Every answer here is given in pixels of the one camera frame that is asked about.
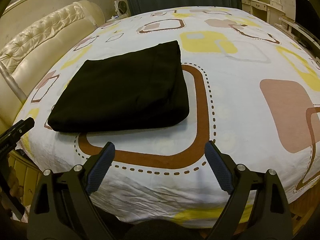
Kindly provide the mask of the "left hand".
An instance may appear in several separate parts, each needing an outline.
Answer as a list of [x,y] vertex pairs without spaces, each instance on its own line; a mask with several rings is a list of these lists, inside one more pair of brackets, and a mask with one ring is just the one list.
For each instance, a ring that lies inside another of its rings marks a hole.
[[7,184],[10,189],[10,195],[21,202],[21,197],[24,194],[24,189],[23,186],[20,185],[16,176],[16,170],[12,166],[9,167],[9,176],[7,179]]

